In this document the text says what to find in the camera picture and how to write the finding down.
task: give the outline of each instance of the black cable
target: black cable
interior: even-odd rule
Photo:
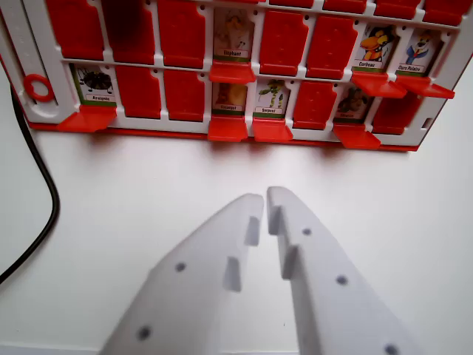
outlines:
[[[46,164],[44,164],[41,155],[39,154],[38,149],[36,148],[35,141],[31,137],[30,130],[24,119],[23,111],[21,110],[20,103],[16,99],[16,95],[12,88],[12,102],[13,110],[15,111],[16,120],[20,126],[21,133],[23,134],[24,140],[27,142],[28,148],[30,148],[31,155],[35,158],[36,165],[38,165],[39,171],[43,175],[44,180],[46,181],[47,187],[50,190],[52,198],[52,210],[49,220],[44,226],[41,233],[33,241],[33,243],[28,247],[28,249],[9,267],[3,274],[0,275],[0,285],[10,277],[18,268],[23,265],[25,261],[34,253],[34,251],[43,243],[47,238],[48,234],[54,227],[56,221],[59,217],[59,210],[61,208],[61,201],[59,200],[59,193],[54,184],[50,172],[48,171]]]

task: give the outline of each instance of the cartoon character card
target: cartoon character card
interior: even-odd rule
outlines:
[[[284,80],[258,80],[253,116],[284,118],[289,93],[290,90],[285,86]]]
[[[81,104],[117,106],[112,79],[98,65],[70,64],[70,68]]]
[[[243,9],[216,7],[214,13],[214,59],[248,62],[251,59],[254,23]]]
[[[394,50],[395,27],[385,24],[369,24],[356,53],[353,70],[383,72]]]
[[[356,85],[349,84],[338,104],[333,122],[336,124],[362,124],[370,104],[370,96]]]
[[[216,115],[244,115],[246,85],[214,83],[212,113]]]
[[[440,32],[418,28],[414,30],[396,74],[424,76],[440,49]]]

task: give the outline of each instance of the red ring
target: red ring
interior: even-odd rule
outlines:
[[[35,88],[33,87],[33,82],[34,81],[39,81],[42,83],[46,88],[47,88],[47,94],[46,95],[39,95],[35,92]],[[24,77],[23,79],[23,86],[24,89],[26,90],[27,94],[41,102],[48,102],[54,99],[54,92],[52,91],[51,83],[49,80],[47,80],[45,77],[38,75],[38,74],[29,74]]]

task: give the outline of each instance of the red plastic flap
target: red plastic flap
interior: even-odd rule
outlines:
[[[246,138],[248,138],[248,131],[243,116],[212,115],[208,125],[210,141],[240,142]]]
[[[341,79],[357,35],[353,20],[319,16],[307,57],[307,76]]]
[[[159,118],[160,82],[149,68],[117,66],[120,97],[128,117]]]
[[[254,118],[253,133],[256,142],[281,143],[293,139],[285,120]]]
[[[256,80],[251,63],[214,61],[208,78],[213,83],[248,84]]]
[[[117,117],[116,107],[81,105],[75,112],[57,125],[59,131],[91,133],[107,128]]]
[[[423,98],[408,92],[403,98],[384,98],[372,121],[373,133],[402,135],[409,126]]]
[[[363,13],[367,0],[325,0],[324,10],[342,11],[344,13]]]
[[[261,73],[297,74],[309,31],[303,20],[301,13],[272,10],[266,12],[259,53]]]
[[[376,16],[412,19],[421,0],[376,0]]]
[[[102,0],[113,58],[126,63],[154,63],[152,14],[144,1]]]
[[[388,81],[385,72],[353,72],[352,82],[369,96],[403,98],[407,91],[394,81]]]
[[[264,0],[222,0],[222,1],[245,2],[245,3],[250,3],[250,4],[256,4],[258,2],[263,2]]]
[[[161,49],[164,64],[202,68],[205,52],[205,17],[192,1],[159,0]]]
[[[347,149],[378,149],[381,141],[364,130],[363,124],[334,124],[333,133]]]
[[[455,93],[437,84],[431,84],[429,78],[399,75],[396,83],[417,95],[429,98],[454,98]]]
[[[65,58],[103,60],[98,11],[87,0],[46,0],[56,41]]]
[[[169,119],[202,122],[205,109],[205,84],[197,72],[164,70],[164,89]]]
[[[325,129],[336,98],[331,83],[303,81],[294,108],[293,128]]]
[[[426,0],[423,21],[458,26],[472,3],[473,0]]]
[[[312,7],[313,0],[269,0],[271,5],[294,6],[294,7]]]

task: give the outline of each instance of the guess who game board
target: guess who game board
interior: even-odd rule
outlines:
[[[417,150],[472,0],[0,0],[33,129]]]

